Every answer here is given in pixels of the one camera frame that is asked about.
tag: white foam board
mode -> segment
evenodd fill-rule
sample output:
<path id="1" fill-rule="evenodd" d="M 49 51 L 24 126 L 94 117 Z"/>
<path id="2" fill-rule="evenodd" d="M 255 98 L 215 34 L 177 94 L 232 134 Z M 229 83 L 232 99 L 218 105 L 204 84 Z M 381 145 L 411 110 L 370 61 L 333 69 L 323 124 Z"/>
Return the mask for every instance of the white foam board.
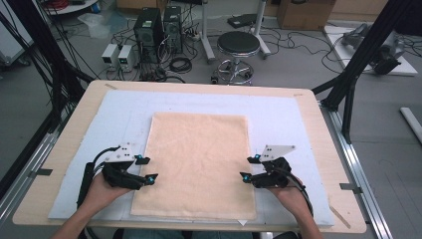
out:
<path id="1" fill-rule="evenodd" d="M 294 145 L 295 150 L 286 154 L 285 158 L 293 169 L 292 173 L 307 187 L 314 206 L 316 224 L 322 227 L 333 225 L 326 193 L 295 99 L 134 91 L 109 91 L 105 95 L 97 115 L 67 170 L 49 218 L 66 219 L 75 212 L 85 164 L 92 161 L 103 149 L 129 141 L 133 143 L 133 153 L 144 155 L 152 116 L 155 112 L 246 116 L 251 156 L 262 153 L 266 144 Z M 133 165 L 129 172 L 139 174 L 139 170 L 139 167 Z M 254 174 L 262 170 L 262 165 L 251 166 Z M 248 221 L 247 224 L 296 225 L 295 218 L 270 191 L 255 189 L 255 195 L 258 218 Z M 133 193 L 129 193 L 118 198 L 112 205 L 97 214 L 95 219 L 181 222 L 174 219 L 130 215 L 132 197 Z M 198 221 L 183 220 L 183 222 L 197 223 Z M 218 220 L 207 223 L 238 224 L 239 222 Z"/>

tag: towel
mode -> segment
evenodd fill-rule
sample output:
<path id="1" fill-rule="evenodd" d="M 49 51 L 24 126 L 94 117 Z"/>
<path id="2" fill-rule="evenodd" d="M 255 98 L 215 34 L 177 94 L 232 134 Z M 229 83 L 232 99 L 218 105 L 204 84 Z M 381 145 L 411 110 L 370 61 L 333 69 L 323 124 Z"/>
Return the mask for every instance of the towel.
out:
<path id="1" fill-rule="evenodd" d="M 244 116 L 155 113 L 140 174 L 155 184 L 134 193 L 131 214 L 176 219 L 256 218 Z"/>

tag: stool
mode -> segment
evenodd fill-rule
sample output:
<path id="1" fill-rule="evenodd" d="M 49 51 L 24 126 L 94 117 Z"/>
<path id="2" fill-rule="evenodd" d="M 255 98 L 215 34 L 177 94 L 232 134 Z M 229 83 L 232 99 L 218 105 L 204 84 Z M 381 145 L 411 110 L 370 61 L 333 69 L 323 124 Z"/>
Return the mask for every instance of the stool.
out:
<path id="1" fill-rule="evenodd" d="M 221 63 L 215 71 L 217 76 L 211 78 L 213 84 L 222 80 L 228 85 L 252 85 L 254 69 L 251 65 L 241 61 L 256 55 L 260 50 L 260 41 L 254 35 L 245 32 L 228 32 L 218 38 L 218 50 L 233 60 Z"/>

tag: tabletop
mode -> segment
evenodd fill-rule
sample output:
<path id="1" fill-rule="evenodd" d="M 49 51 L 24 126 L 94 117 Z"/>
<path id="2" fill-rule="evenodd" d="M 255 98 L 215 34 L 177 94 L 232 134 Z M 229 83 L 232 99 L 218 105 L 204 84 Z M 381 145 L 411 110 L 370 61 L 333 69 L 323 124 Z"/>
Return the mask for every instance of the tabletop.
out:
<path id="1" fill-rule="evenodd" d="M 294 98 L 297 100 L 303 123 L 313 149 L 316 166 L 327 193 L 334 226 L 323 232 L 363 233 L 366 224 L 351 190 L 342 190 L 341 183 L 349 183 L 339 155 L 320 111 L 317 99 L 310 90 L 259 88 L 244 86 L 190 85 L 170 83 L 92 82 L 62 131 L 42 168 L 53 169 L 51 175 L 38 175 L 18 207 L 13 222 L 20 225 L 61 225 L 63 220 L 48 218 L 60 190 L 61 182 L 82 138 L 96 115 L 105 94 L 113 90 L 169 93 L 201 93 Z M 291 228 L 269 225 L 213 225 L 174 222 L 92 221 L 90 226 L 173 228 L 189 230 L 283 231 Z"/>

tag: electronic device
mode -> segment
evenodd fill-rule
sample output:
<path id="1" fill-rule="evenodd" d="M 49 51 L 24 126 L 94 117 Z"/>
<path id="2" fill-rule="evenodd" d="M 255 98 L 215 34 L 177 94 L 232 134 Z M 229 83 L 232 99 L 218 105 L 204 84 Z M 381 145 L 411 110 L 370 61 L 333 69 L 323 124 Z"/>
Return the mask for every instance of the electronic device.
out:
<path id="1" fill-rule="evenodd" d="M 183 53 L 181 14 L 182 9 L 179 6 L 168 6 L 165 8 L 162 23 L 167 39 L 167 50 L 170 53 Z"/>
<path id="2" fill-rule="evenodd" d="M 238 17 L 227 19 L 227 23 L 234 28 L 246 27 L 255 24 L 257 21 L 257 14 L 243 14 Z"/>
<path id="3" fill-rule="evenodd" d="M 131 45 L 123 45 L 120 54 L 118 54 L 118 62 L 120 63 L 120 68 L 124 72 L 131 72 L 131 70 L 133 70 L 135 56 Z"/>
<path id="4" fill-rule="evenodd" d="M 307 202 L 308 209 L 314 216 L 313 206 L 308 197 L 305 186 L 292 174 L 292 168 L 284 155 L 294 150 L 294 146 L 267 145 L 261 155 L 248 157 L 249 163 L 262 164 L 265 172 L 252 175 L 249 172 L 240 172 L 245 183 L 251 183 L 256 188 L 285 188 L 289 184 L 295 186 Z"/>
<path id="5" fill-rule="evenodd" d="M 159 46 L 164 40 L 158 8 L 142 8 L 133 26 L 142 63 L 159 63 Z"/>
<path id="6" fill-rule="evenodd" d="M 117 44 L 108 44 L 103 52 L 102 58 L 103 61 L 108 65 L 109 71 L 116 71 L 120 66 L 118 62 L 118 45 Z"/>
<path id="7" fill-rule="evenodd" d="M 101 168 L 105 181 L 113 187 L 118 186 L 139 190 L 142 186 L 153 185 L 155 183 L 155 178 L 158 176 L 158 173 L 148 174 L 143 177 L 127 172 L 127 169 L 133 165 L 133 163 L 136 165 L 146 165 L 150 161 L 149 157 L 134 155 L 131 147 L 132 144 L 127 142 L 117 147 L 106 148 L 101 151 L 92 162 L 86 164 L 80 194 L 78 196 L 78 207 L 84 202 L 94 176 Z M 111 151 L 112 154 L 108 155 L 103 162 L 96 166 L 99 158 L 109 151 Z"/>

